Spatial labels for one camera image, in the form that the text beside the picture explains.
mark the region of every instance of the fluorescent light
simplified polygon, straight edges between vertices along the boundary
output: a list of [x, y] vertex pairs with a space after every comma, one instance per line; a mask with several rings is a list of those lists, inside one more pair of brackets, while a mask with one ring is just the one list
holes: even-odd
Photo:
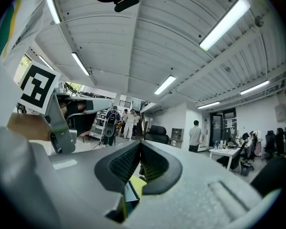
[[247, 0], [238, 0], [207, 37], [202, 40], [199, 46], [205, 51], [208, 51], [249, 8], [250, 4]]
[[75, 61], [77, 62], [77, 64], [82, 69], [82, 71], [84, 71], [84, 73], [86, 75], [90, 75], [89, 72], [87, 71], [87, 69], [85, 68], [85, 66], [83, 65], [83, 63], [81, 62], [80, 58], [78, 57], [77, 53], [72, 52], [71, 54], [72, 54], [73, 58], [75, 59]]
[[38, 56], [38, 58], [40, 58], [41, 61], [44, 62], [51, 70], [54, 70], [41, 56]]
[[172, 84], [176, 80], [176, 77], [169, 76], [166, 81], [157, 89], [157, 91], [154, 92], [154, 94], [159, 95], [161, 92], [163, 92], [170, 84]]
[[54, 0], [47, 0], [47, 4], [49, 6], [49, 9], [50, 9], [50, 12], [54, 19], [55, 24], [59, 24], [61, 22], [61, 18], [57, 12], [57, 8], [55, 6]]
[[220, 102], [215, 102], [215, 103], [211, 103], [211, 104], [203, 105], [203, 106], [198, 107], [197, 109], [204, 109], [204, 108], [207, 108], [207, 107], [210, 107], [210, 106], [216, 105], [216, 104], [220, 104]]
[[248, 93], [248, 92], [254, 91], [255, 89], [260, 88], [260, 87], [262, 87], [262, 86], [265, 86], [265, 85], [267, 85], [267, 84], [269, 84], [269, 83], [270, 83], [270, 81], [265, 81], [265, 82], [263, 82], [263, 83], [260, 83], [259, 85], [256, 85], [256, 86], [251, 87], [251, 88], [249, 88], [249, 89], [247, 89], [247, 90], [245, 90], [245, 91], [240, 92], [240, 94], [241, 94], [241, 95], [244, 95], [244, 94], [246, 94], [246, 93]]

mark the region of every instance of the person in white clothes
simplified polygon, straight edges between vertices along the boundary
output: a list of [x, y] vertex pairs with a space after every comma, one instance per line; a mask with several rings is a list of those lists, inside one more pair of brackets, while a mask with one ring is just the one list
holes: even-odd
[[130, 111], [129, 114], [127, 114], [127, 117], [126, 117], [126, 125], [125, 125], [125, 129], [124, 129], [124, 139], [125, 138], [129, 138], [131, 139], [132, 138], [132, 134], [133, 134], [133, 123], [134, 123], [134, 120], [136, 118], [137, 114], [136, 112], [134, 111], [134, 109], [132, 109]]
[[137, 115], [135, 118], [134, 118], [134, 123], [133, 123], [133, 137], [135, 137], [135, 133], [137, 132], [137, 125], [138, 125], [138, 122], [140, 121], [140, 116]]

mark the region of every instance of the desk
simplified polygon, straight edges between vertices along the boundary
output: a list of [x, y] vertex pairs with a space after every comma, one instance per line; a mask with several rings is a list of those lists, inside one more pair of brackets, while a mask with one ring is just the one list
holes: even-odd
[[231, 163], [232, 163], [232, 158], [237, 153], [238, 150], [240, 150], [240, 147], [238, 147], [236, 149], [227, 149], [227, 148], [226, 149], [211, 149], [210, 150], [210, 158], [212, 158], [212, 154], [229, 157], [229, 162], [228, 162], [228, 166], [227, 166], [227, 170], [229, 170]]

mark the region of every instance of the ceiling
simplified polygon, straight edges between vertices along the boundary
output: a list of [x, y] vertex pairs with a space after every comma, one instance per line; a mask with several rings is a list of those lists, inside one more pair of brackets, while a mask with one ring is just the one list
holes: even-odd
[[[280, 93], [286, 86], [286, 31], [265, 0], [248, 0], [250, 11], [207, 52], [199, 42], [236, 0], [141, 0], [121, 13], [96, 0], [55, 0], [62, 23], [45, 7], [43, 27], [31, 47], [74, 83], [176, 106], [220, 101], [217, 108]], [[264, 25], [255, 26], [262, 16]], [[77, 52], [86, 76], [71, 56]], [[154, 92], [169, 75], [176, 81]], [[247, 95], [240, 91], [271, 83]]]

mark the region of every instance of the floor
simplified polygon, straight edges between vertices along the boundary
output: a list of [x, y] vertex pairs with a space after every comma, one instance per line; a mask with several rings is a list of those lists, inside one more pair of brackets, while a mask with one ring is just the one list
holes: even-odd
[[[142, 139], [141, 137], [132, 138], [132, 140], [141, 140], [141, 139]], [[83, 142], [82, 137], [78, 137], [77, 141], [76, 141], [75, 152], [84, 152], [84, 151], [89, 151], [92, 149], [101, 148], [99, 145], [99, 141], [100, 141], [99, 139], [96, 139], [94, 137], [90, 137], [90, 138], [84, 137], [84, 142]], [[122, 137], [119, 137], [119, 136], [116, 137], [116, 144], [127, 142], [127, 141], [128, 141], [128, 139], [123, 139]], [[55, 155], [55, 151], [54, 151], [50, 142], [43, 142], [43, 141], [33, 141], [33, 142], [38, 142], [38, 143], [42, 144], [48, 155]], [[198, 155], [209, 157], [210, 152], [204, 151], [204, 152], [198, 153]], [[221, 157], [220, 155], [213, 155], [212, 159], [216, 162], [216, 160], [220, 157]], [[241, 175], [239, 173], [239, 171], [233, 172], [236, 176], [240, 177], [241, 179], [243, 179], [244, 181], [246, 181], [248, 183], [250, 183], [256, 177], [256, 175], [261, 171], [261, 169], [266, 165], [266, 161], [265, 160], [262, 161], [260, 158], [256, 157], [254, 162], [250, 161], [249, 163], [253, 164], [254, 170], [251, 170], [249, 172], [248, 176], [245, 177], [245, 176]], [[137, 169], [133, 175], [136, 177], [141, 176], [139, 174], [139, 171], [140, 171], [140, 165], [137, 167]]]

